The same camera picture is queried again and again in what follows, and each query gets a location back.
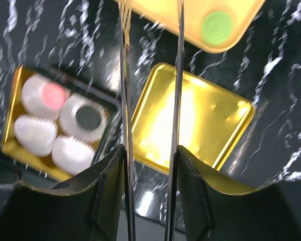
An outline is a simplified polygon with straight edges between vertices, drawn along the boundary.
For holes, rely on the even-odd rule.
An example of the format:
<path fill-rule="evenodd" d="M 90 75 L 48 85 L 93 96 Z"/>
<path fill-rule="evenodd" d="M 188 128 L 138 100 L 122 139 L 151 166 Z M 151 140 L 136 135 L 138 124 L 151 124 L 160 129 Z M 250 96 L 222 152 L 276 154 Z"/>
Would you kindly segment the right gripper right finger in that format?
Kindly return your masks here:
<path fill-rule="evenodd" d="M 178 147 L 187 240 L 301 240 L 301 180 L 240 183 Z"/>

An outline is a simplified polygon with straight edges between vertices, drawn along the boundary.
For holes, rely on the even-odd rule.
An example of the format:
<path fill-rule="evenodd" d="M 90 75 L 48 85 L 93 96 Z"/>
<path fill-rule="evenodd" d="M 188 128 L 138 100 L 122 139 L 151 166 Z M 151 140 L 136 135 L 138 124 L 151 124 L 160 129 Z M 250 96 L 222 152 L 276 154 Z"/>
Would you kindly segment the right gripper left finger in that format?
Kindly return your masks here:
<path fill-rule="evenodd" d="M 116 240 L 123 145 L 51 189 L 0 184 L 0 240 Z"/>

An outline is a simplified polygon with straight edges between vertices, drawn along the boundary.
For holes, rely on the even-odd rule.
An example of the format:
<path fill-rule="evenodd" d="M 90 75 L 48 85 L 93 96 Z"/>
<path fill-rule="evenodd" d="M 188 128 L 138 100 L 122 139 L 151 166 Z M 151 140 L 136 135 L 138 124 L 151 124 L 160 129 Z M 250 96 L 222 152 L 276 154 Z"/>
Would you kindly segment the black round cookie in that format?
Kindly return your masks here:
<path fill-rule="evenodd" d="M 85 130 L 92 131 L 101 124 L 101 115 L 99 111 L 88 105 L 81 106 L 75 114 L 79 126 Z"/>

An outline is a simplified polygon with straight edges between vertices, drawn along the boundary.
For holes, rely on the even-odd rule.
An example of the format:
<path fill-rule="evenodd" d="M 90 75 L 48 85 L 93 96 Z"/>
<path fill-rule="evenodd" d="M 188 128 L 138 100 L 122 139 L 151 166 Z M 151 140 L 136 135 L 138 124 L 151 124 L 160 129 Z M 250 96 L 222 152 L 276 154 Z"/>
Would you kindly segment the pink round cookie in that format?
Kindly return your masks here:
<path fill-rule="evenodd" d="M 59 85 L 49 83 L 42 89 L 43 103 L 50 109 L 60 109 L 66 101 L 66 91 Z"/>

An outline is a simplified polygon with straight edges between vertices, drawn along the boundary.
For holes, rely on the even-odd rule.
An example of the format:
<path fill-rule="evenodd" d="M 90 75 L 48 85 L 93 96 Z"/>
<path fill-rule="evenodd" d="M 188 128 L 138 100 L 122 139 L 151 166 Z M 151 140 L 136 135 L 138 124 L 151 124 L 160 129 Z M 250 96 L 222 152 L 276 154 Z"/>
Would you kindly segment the metal tongs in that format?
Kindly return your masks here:
<path fill-rule="evenodd" d="M 181 96 L 184 61 L 184 1 L 178 1 L 178 52 L 176 57 L 176 84 L 173 114 L 173 131 L 171 141 L 165 240 L 175 239 L 176 192 L 178 174 L 178 145 L 181 113 Z M 125 212 L 127 219 L 128 239 L 135 240 L 135 208 L 133 179 L 133 145 L 130 105 L 130 71 L 129 71 L 129 33 L 131 22 L 131 2 L 118 1 L 120 33 L 120 84 L 123 124 L 123 144 L 125 150 Z"/>

